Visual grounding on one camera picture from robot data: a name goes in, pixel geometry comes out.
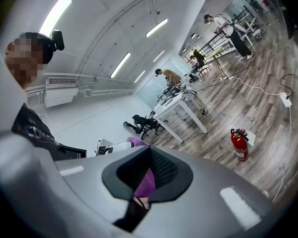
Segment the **purple cloth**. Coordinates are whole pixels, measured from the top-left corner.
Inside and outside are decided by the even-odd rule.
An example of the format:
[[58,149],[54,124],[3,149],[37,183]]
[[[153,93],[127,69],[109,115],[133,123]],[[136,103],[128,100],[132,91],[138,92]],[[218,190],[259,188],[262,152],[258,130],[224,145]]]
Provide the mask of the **purple cloth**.
[[[134,146],[149,146],[143,140],[138,137],[128,137],[127,142],[132,142]],[[140,185],[136,189],[134,196],[138,198],[145,198],[148,197],[149,194],[155,190],[155,179],[154,175],[150,168],[148,168],[143,180],[141,181]]]

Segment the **white ceiling light bar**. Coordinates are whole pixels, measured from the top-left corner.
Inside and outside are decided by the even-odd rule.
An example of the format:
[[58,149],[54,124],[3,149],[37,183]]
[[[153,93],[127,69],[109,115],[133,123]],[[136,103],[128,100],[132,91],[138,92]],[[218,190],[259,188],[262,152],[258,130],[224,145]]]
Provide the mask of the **white ceiling light bar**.
[[136,78],[136,80],[134,81],[134,83],[136,83],[142,77],[142,75],[144,73],[145,73],[145,70],[141,72],[141,74]]
[[153,62],[156,62],[161,57],[161,55],[164,54],[164,52],[165,52],[165,50],[163,50],[162,52],[160,52],[158,54],[158,56],[153,60]]
[[58,0],[43,22],[39,33],[50,36],[56,23],[71,3],[72,0]]
[[155,27],[153,27],[151,30],[149,30],[146,33],[146,37],[150,37],[153,33],[155,33],[159,28],[161,28],[162,26],[164,26],[166,23],[168,22],[168,19],[164,19],[162,22],[160,22],[159,24],[157,24]]
[[118,65],[116,66],[115,70],[112,72],[112,74],[110,75],[110,78],[114,78],[116,76],[116,74],[118,73],[118,71],[121,69],[121,67],[125,64],[125,62],[128,60],[128,58],[130,57],[130,53],[126,53],[125,56],[122,58],[122,60],[118,63]]

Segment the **white desk frame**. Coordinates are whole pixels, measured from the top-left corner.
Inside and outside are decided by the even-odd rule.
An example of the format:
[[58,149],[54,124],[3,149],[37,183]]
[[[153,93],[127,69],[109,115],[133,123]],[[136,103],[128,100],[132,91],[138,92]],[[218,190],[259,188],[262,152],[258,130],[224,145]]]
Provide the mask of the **white desk frame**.
[[235,24],[240,39],[247,41],[251,47],[254,46],[253,41],[259,42],[262,38],[262,31],[256,20],[251,12],[243,12]]

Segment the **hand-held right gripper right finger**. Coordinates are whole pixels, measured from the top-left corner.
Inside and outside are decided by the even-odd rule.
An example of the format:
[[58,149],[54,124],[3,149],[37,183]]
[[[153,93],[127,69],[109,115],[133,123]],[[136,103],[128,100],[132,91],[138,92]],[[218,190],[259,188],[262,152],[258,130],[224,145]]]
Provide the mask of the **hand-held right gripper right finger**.
[[226,166],[161,148],[193,172],[188,189],[176,200],[153,203],[133,231],[142,238],[262,238],[280,212],[264,193]]

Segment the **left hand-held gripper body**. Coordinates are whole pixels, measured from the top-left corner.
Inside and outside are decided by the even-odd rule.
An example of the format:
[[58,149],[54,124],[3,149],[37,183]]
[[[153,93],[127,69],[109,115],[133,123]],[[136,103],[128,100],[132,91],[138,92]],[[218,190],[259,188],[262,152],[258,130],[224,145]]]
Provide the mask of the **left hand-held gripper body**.
[[94,149],[95,156],[106,155],[114,152],[120,152],[129,148],[133,148],[133,142],[123,142],[118,144],[113,144],[103,138],[100,138]]

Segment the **grey robot equipment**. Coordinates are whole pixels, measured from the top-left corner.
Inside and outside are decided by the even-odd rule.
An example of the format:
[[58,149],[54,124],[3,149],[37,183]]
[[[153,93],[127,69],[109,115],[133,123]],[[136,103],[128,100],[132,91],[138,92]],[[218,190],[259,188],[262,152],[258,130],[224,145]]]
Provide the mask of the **grey robot equipment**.
[[180,82],[178,84],[169,85],[168,88],[164,90],[164,92],[161,96],[158,95],[158,100],[165,101],[165,100],[175,97],[179,93],[192,94],[194,96],[197,95],[197,92],[192,89],[190,83],[184,81],[184,82]]

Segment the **white paper card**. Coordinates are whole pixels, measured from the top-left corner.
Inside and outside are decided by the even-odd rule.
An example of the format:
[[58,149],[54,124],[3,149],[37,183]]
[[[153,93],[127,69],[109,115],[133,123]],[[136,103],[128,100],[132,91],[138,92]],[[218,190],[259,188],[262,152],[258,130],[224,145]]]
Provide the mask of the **white paper card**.
[[246,130],[246,134],[247,134],[246,138],[248,139],[247,144],[250,146],[254,146],[256,135],[250,130]]

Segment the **black metal railing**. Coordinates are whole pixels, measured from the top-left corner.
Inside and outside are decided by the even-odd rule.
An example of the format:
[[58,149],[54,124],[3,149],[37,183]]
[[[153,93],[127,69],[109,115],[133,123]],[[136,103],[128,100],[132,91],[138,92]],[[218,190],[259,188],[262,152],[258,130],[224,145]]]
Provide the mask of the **black metal railing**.
[[230,38],[227,38],[224,33],[216,34],[200,49],[200,51],[207,57],[217,49],[219,49],[219,53],[223,56],[236,51]]

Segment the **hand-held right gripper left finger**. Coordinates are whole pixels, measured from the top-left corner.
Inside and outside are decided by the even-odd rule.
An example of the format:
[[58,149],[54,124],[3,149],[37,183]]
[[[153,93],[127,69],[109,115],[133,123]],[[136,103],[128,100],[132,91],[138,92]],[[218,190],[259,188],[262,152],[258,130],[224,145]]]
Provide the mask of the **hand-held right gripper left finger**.
[[121,165],[148,151],[148,146],[139,146],[55,163],[67,238],[150,238],[147,213],[133,200],[134,190],[117,176]]

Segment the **black office chair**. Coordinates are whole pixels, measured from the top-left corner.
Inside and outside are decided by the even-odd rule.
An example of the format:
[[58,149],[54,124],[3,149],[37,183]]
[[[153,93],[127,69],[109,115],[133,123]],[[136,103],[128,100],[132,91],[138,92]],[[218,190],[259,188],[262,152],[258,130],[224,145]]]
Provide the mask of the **black office chair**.
[[157,131],[159,128],[164,129],[164,127],[153,118],[148,119],[139,115],[134,115],[132,119],[134,120],[134,124],[125,121],[123,125],[132,128],[136,132],[136,134],[141,134],[141,140],[148,136],[149,130],[153,130],[154,134],[157,135]]

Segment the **light wooden table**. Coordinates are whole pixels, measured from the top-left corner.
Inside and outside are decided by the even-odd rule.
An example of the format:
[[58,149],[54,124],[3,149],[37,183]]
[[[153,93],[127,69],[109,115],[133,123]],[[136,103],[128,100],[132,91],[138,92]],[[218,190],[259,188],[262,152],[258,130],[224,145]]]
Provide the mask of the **light wooden table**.
[[221,54],[222,51],[223,51],[222,47],[215,49],[206,57],[206,61],[209,62],[210,59],[213,59],[221,74],[221,77],[224,77],[224,76],[227,76],[226,73],[224,72],[225,67],[227,65],[233,66],[233,64],[224,55]]

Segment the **red fire extinguisher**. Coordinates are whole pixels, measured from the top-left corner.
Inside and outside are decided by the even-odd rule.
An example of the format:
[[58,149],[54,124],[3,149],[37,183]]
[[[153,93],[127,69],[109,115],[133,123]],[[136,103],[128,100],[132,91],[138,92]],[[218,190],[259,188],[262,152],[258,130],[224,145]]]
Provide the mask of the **red fire extinguisher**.
[[237,156],[237,159],[240,162],[244,162],[248,159],[248,147],[247,142],[249,141],[247,137],[246,130],[244,129],[231,129],[231,142],[233,144],[233,147],[235,149],[235,153]]

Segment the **person's black shirt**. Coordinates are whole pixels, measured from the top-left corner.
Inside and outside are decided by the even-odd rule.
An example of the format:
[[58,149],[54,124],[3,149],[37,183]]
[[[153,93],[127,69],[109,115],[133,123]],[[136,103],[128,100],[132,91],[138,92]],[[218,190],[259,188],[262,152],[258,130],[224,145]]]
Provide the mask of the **person's black shirt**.
[[54,161],[86,157],[86,150],[57,142],[38,114],[26,104],[22,105],[11,131],[27,138],[35,147],[48,150]]

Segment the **white air conditioner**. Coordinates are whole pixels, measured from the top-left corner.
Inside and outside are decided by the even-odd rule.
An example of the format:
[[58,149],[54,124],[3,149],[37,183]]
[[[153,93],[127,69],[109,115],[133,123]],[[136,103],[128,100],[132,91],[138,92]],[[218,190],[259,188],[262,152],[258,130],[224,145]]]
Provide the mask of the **white air conditioner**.
[[47,108],[73,101],[78,94],[76,78],[48,77],[44,91],[44,103]]

